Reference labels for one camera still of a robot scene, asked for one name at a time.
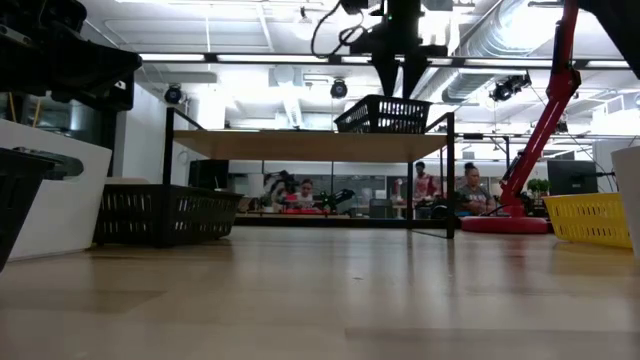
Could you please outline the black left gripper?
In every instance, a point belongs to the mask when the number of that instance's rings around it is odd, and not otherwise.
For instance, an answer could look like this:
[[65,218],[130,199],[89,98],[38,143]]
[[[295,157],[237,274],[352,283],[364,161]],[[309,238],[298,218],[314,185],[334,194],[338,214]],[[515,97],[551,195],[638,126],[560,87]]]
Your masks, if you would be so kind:
[[80,32],[86,18],[86,7],[78,0],[0,0],[0,25],[9,27],[0,28],[0,91],[51,91],[57,102],[130,111],[132,73],[142,65],[138,54],[96,44],[66,30],[35,39],[23,35],[52,23]]

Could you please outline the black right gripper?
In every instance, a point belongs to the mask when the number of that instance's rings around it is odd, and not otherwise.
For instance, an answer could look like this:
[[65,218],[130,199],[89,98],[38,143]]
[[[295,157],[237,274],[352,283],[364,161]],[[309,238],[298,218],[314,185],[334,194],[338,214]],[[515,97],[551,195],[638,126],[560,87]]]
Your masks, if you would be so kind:
[[[380,0],[370,13],[380,21],[349,43],[351,55],[371,55],[380,79],[383,95],[392,97],[399,70],[396,55],[406,55],[403,65],[402,98],[409,99],[430,66],[426,56],[446,56],[447,47],[423,43],[419,22],[424,17],[426,0]],[[393,55],[374,55],[390,53]]]

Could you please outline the yellow plastic slotted basket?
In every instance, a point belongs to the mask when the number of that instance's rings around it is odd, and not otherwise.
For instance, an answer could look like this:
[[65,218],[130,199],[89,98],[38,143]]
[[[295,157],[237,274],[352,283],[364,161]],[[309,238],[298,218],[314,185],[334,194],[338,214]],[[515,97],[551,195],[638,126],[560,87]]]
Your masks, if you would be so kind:
[[632,248],[620,193],[548,196],[543,201],[559,239]]

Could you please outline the person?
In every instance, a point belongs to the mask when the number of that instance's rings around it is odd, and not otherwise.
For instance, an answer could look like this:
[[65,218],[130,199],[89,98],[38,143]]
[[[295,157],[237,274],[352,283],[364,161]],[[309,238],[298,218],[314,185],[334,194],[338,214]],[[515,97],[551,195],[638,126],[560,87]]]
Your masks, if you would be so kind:
[[493,211],[496,208],[495,199],[481,186],[477,167],[472,162],[468,162],[464,165],[464,170],[466,184],[458,190],[458,193],[466,199],[466,202],[461,204],[461,209],[474,216]]
[[300,185],[299,191],[295,194],[297,206],[300,208],[312,208],[314,206],[313,199],[313,181],[304,179]]
[[426,171],[424,162],[415,164],[416,175],[413,182],[413,205],[417,219],[427,219],[431,210],[429,203],[438,194],[438,187],[433,176]]

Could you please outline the black computer monitor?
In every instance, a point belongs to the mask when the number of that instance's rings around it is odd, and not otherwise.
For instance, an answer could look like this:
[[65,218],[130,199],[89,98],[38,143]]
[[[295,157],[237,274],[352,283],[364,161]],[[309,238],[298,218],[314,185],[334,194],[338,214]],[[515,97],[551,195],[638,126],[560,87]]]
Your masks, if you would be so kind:
[[229,178],[228,160],[194,160],[190,162],[188,185],[209,190],[226,189]]
[[551,196],[591,194],[599,191],[594,162],[550,160],[547,162],[547,171]]

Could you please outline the red desk lamp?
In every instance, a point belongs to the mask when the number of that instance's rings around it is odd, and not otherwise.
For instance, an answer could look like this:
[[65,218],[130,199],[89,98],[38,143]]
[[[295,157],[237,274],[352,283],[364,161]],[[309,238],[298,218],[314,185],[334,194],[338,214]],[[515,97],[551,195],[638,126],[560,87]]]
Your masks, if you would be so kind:
[[549,84],[548,102],[534,128],[524,151],[507,168],[501,180],[499,208],[506,212],[496,216],[489,212],[482,216],[461,219],[464,231],[495,234],[543,234],[548,230],[542,218],[529,217],[522,202],[522,189],[541,157],[543,149],[557,128],[570,99],[581,85],[581,75],[573,65],[575,26],[579,12],[578,0],[562,0],[563,14],[556,24],[554,50]]

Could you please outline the white cabinet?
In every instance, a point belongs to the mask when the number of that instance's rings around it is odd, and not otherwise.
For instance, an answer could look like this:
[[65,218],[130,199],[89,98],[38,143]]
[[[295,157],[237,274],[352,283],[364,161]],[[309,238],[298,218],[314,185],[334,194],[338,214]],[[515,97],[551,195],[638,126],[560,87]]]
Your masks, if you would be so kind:
[[[617,141],[599,140],[593,143],[592,155],[596,162],[597,172],[611,173],[613,171],[611,153],[617,149]],[[598,177],[597,184],[601,193],[612,193],[617,191],[616,182],[611,175]]]

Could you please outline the wooden shelf black metal frame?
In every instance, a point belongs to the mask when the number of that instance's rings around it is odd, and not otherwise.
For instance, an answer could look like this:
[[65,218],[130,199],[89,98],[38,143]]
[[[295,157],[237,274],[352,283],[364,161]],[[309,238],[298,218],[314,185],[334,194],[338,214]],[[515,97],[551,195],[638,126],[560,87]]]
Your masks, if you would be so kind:
[[340,216],[313,217],[286,215],[266,217],[243,216],[236,221],[238,226],[263,227],[326,227],[357,229],[443,229],[445,239],[455,235],[454,214],[454,140],[455,115],[451,112],[434,121],[445,122],[445,134],[357,134],[318,131],[208,131],[200,125],[193,130],[176,130],[174,122],[181,117],[190,124],[195,121],[185,113],[169,108],[165,115],[164,154],[162,184],[172,181],[173,144],[175,142],[221,160],[265,160],[301,162],[351,162],[351,163],[401,163],[407,164],[407,174],[413,174],[413,162],[435,151],[445,149],[447,158],[440,165],[447,168],[447,207],[444,220],[415,220],[413,204],[406,204],[407,218],[404,220],[357,220]]

